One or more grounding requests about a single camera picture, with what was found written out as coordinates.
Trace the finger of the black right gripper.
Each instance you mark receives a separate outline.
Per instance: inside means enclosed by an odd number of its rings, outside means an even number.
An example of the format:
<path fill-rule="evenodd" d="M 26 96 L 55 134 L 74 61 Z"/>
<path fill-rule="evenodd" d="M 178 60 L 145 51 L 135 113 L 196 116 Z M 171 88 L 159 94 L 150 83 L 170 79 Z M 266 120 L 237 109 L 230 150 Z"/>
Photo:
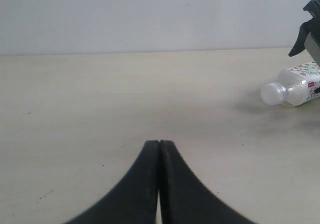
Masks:
<path fill-rule="evenodd" d="M 312 18 L 304 22 L 300 28 L 297 40 L 289 52 L 289 56 L 293 57 L 300 54 L 304 50 L 310 54 L 314 61 L 319 61 L 320 57 L 320 0 L 311 0 L 305 7 L 304 11 L 311 14 Z"/>

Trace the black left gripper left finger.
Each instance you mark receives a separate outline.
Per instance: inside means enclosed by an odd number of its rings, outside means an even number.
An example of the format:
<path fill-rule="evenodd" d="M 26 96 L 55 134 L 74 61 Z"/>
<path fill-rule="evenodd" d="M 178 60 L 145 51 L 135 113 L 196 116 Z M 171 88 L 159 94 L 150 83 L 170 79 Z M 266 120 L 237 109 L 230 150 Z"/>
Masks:
<path fill-rule="evenodd" d="M 155 223 L 159 144 L 157 140 L 146 141 L 123 178 L 102 199 L 68 223 Z"/>

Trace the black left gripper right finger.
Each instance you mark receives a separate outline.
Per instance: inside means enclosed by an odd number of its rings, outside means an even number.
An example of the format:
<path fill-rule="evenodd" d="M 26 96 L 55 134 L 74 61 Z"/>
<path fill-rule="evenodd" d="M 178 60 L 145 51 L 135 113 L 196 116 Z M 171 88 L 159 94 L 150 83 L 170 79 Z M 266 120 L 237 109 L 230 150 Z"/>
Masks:
<path fill-rule="evenodd" d="M 162 140 L 159 144 L 159 196 L 163 223 L 252 223 L 202 184 L 174 142 Z"/>

